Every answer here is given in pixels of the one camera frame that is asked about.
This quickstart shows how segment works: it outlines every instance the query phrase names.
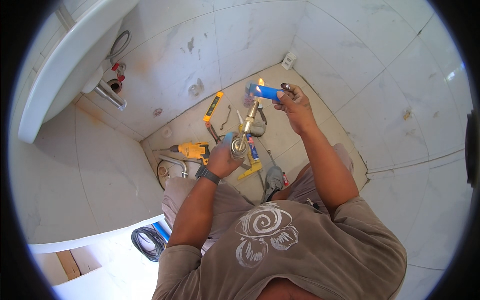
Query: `bathroom sink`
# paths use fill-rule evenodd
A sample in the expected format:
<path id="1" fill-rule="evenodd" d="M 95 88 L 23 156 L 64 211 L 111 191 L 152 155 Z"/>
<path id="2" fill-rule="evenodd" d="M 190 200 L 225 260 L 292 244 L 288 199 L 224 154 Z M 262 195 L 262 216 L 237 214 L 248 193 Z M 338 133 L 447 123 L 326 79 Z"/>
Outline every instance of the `bathroom sink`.
<path id="1" fill-rule="evenodd" d="M 108 55 L 123 17 L 139 0 L 100 0 L 45 59 L 24 108 L 18 138 L 33 143 L 42 124 L 77 96 Z"/>

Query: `gray t-shirt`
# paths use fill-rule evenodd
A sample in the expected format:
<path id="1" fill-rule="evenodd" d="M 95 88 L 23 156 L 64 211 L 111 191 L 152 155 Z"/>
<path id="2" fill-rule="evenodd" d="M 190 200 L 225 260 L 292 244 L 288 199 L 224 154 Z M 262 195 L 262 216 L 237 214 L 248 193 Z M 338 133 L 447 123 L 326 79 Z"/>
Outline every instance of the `gray t-shirt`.
<path id="1" fill-rule="evenodd" d="M 160 255 L 153 299 L 256 299 L 275 277 L 323 298 L 393 299 L 405 248 L 360 197 L 334 221 L 307 204 L 279 200 L 245 213 L 202 257 L 180 245 Z"/>

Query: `gray shoe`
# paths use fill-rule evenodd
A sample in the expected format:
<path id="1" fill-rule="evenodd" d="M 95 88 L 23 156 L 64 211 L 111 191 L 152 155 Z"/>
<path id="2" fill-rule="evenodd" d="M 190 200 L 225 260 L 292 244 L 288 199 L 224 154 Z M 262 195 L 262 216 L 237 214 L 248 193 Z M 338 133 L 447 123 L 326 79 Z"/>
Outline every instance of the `gray shoe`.
<path id="1" fill-rule="evenodd" d="M 270 200 L 271 196 L 283 188 L 283 173 L 279 166 L 271 167 L 265 176 L 265 197 L 262 203 Z"/>

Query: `black watch strap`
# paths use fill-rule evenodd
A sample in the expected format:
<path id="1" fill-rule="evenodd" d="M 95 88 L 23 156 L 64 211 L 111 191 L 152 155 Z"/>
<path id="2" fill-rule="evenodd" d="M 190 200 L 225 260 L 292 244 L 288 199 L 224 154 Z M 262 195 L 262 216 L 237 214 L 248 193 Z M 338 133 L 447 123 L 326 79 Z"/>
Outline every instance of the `black watch strap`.
<path id="1" fill-rule="evenodd" d="M 200 168 L 198 168 L 198 171 L 197 171 L 197 174 L 195 174 L 195 177 L 196 178 L 205 177 L 213 181 L 216 185 L 218 185 L 218 183 L 220 182 L 220 177 L 210 172 L 209 170 L 207 170 L 207 168 L 203 165 L 200 166 Z"/>

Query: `yellow drill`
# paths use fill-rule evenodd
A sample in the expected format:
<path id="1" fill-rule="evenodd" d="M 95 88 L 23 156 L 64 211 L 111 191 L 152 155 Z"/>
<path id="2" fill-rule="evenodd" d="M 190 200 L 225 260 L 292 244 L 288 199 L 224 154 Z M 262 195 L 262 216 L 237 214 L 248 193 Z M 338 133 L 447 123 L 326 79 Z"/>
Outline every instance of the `yellow drill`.
<path id="1" fill-rule="evenodd" d="M 208 164 L 208 157 L 210 156 L 207 142 L 188 142 L 181 145 L 173 145 L 172 147 L 166 149 L 159 149 L 159 151 L 167 150 L 171 152 L 182 152 L 187 158 L 201 159 L 205 166 Z"/>

